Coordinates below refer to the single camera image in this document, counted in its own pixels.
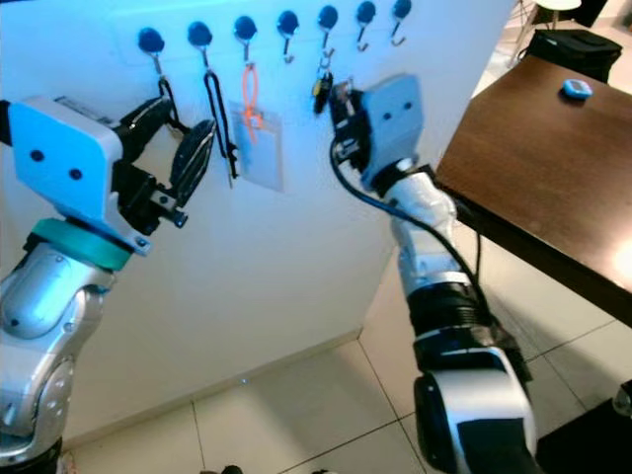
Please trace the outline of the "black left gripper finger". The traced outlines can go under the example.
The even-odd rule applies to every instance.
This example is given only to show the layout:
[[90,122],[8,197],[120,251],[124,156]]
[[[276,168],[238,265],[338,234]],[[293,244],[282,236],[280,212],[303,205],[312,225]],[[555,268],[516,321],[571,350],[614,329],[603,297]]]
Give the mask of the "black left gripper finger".
[[173,155],[171,193],[176,203],[187,203],[209,166],[209,153],[215,146],[216,120],[203,120],[184,132]]
[[123,149],[143,149],[158,129],[170,121],[172,108],[171,99],[153,98],[123,115],[117,125]]

